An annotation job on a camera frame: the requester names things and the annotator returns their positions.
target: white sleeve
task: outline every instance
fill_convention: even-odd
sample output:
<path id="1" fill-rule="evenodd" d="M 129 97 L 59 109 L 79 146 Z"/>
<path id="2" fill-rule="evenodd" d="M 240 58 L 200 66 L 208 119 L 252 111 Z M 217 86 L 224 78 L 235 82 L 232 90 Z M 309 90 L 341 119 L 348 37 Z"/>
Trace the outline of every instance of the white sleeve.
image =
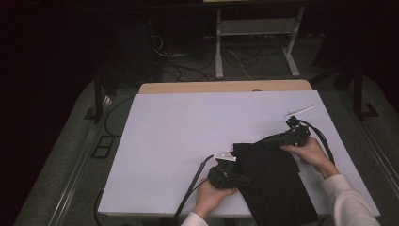
<path id="1" fill-rule="evenodd" d="M 208 224 L 203 220 L 203 218 L 191 212 L 183 222 L 182 226 L 208 226 Z"/>
<path id="2" fill-rule="evenodd" d="M 333 217 L 336 226 L 375 226 L 379 225 L 364 197 L 342 174 L 327 178 L 323 189 L 331 198 Z"/>

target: person's left hand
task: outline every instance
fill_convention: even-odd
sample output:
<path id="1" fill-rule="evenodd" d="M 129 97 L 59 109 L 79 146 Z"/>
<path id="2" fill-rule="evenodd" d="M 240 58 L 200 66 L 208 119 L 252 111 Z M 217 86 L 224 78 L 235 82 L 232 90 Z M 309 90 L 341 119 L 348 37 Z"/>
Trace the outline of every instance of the person's left hand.
<path id="1" fill-rule="evenodd" d="M 215 210 L 224 198 L 237 192 L 237 188 L 217 189 L 209 181 L 203 182 L 197 191 L 197 202 L 193 212 L 203 219 L 207 219 L 209 214 Z"/>

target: wire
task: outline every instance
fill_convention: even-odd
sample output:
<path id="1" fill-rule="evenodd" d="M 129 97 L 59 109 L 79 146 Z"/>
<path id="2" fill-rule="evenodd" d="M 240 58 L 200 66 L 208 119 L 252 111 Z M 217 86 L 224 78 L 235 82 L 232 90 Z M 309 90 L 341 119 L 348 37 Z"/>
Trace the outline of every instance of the wire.
<path id="1" fill-rule="evenodd" d="M 332 152 L 331 152 L 330 148 L 328 147 L 327 139 L 324 136 L 324 134 L 319 129 L 312 126 L 310 123 L 303 121 L 303 120 L 298 120 L 298 121 L 308 125 L 314 131 L 314 133 L 316 133 L 316 135 L 320 138 L 320 140 L 323 143 L 323 146 L 326 149 L 329 161 L 331 161 L 335 165 L 334 156 L 332 155 Z"/>
<path id="2" fill-rule="evenodd" d="M 231 53 L 232 55 L 234 55 L 234 56 L 237 58 L 238 62 L 240 62 L 240 65 L 241 65 L 241 68 L 243 69 L 244 74 L 245 74 L 250 80 L 253 80 L 253 78 L 252 78 L 251 76 L 249 76 L 249 74 L 247 74 L 246 70 L 244 69 L 244 66 L 243 66 L 243 64 L 241 63 L 241 59 L 240 59 L 235 53 L 233 53 L 232 51 L 230 51 L 230 50 L 226 50 L 226 51 L 229 52 L 229 53 Z"/>
<path id="3" fill-rule="evenodd" d="M 193 191 L 198 187 L 194 187 L 194 185 L 196 184 L 197 180 L 200 177 L 200 174 L 202 173 L 203 168 L 205 167 L 206 162 L 208 162 L 209 159 L 213 158 L 213 155 L 208 156 L 199 166 L 199 169 L 197 170 L 196 175 L 193 178 L 193 181 L 191 182 L 190 187 L 187 189 L 187 192 L 185 192 L 185 195 L 182 199 L 182 202 L 179 205 L 179 208 L 176 211 L 176 214 L 173 216 L 173 219 L 177 221 L 177 218 L 179 217 L 180 213 L 182 212 L 182 209 L 185 205 L 185 202 L 187 201 L 188 197 L 190 197 L 191 193 L 193 193 Z"/>

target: person's right hand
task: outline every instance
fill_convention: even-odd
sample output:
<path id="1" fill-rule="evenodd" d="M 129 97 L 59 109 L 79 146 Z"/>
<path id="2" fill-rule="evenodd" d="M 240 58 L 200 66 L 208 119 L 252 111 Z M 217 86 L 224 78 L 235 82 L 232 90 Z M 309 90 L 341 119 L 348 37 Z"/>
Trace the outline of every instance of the person's right hand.
<path id="1" fill-rule="evenodd" d="M 329 161 L 317 139 L 309 137 L 305 146 L 283 145 L 281 149 L 299 155 L 301 161 L 313 165 L 326 179 L 340 174 L 334 164 Z"/>

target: gray carpet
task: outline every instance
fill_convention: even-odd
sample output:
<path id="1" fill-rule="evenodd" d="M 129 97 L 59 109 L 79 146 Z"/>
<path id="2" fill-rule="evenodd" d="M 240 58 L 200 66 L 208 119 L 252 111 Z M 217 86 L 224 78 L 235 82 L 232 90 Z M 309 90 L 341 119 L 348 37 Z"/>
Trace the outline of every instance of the gray carpet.
<path id="1" fill-rule="evenodd" d="M 255 80 L 292 79 L 285 59 L 279 51 L 285 41 L 285 38 L 268 38 L 266 48 L 262 49 L 256 60 L 248 53 L 239 50 L 244 48 L 254 55 L 259 49 L 259 45 L 245 47 L 243 41 L 242 45 L 227 44 L 223 48 L 234 52 L 240 58 L 247 56 L 249 60 L 243 67 L 246 73 Z M 309 80 L 324 71 L 311 65 L 322 41 L 321 37 L 297 40 L 293 56 L 303 79 Z M 222 53 L 225 57 L 223 62 L 225 80 L 248 80 L 241 65 L 234 62 L 234 56 L 226 51 Z M 213 58 L 213 52 L 200 58 L 193 56 L 173 58 L 164 68 L 163 82 L 215 80 Z M 185 70 L 182 73 L 173 65 L 201 69 L 201 73 L 193 70 Z M 364 135 L 363 127 L 366 126 L 371 131 L 380 148 L 398 171 L 399 153 L 395 147 L 398 147 L 399 142 L 399 116 L 386 102 L 378 86 L 371 80 L 365 79 L 364 101 L 371 103 L 380 116 L 359 121 L 351 110 L 352 89 L 336 91 L 332 87 L 336 75 L 324 79 L 313 88 L 319 91 L 343 144 L 381 212 L 378 221 L 381 225 L 396 225 L 399 222 L 398 197 L 391 189 L 386 174 L 377 163 L 369 138 Z M 110 146 L 107 158 L 90 156 L 94 152 L 96 152 L 96 156 L 106 155 L 108 151 L 106 146 L 110 145 L 111 140 L 109 137 L 103 136 L 121 135 L 130 104 L 136 93 L 137 90 L 124 89 L 112 96 L 104 103 L 102 121 L 99 124 L 93 124 L 93 121 L 84 120 L 87 110 L 93 107 L 94 103 L 92 84 L 85 89 L 76 102 L 70 119 L 15 225 L 39 226 L 49 225 L 49 222 L 51 225 L 97 225 L 94 217 L 95 203 L 112 166 L 119 138 L 116 137 Z M 52 218 L 55 210 L 58 213 L 55 215 L 56 219 Z M 158 218 L 115 218 L 100 214 L 97 214 L 97 217 L 101 225 L 157 225 L 159 221 Z M 328 219 L 324 225 L 333 225 L 333 222 Z"/>

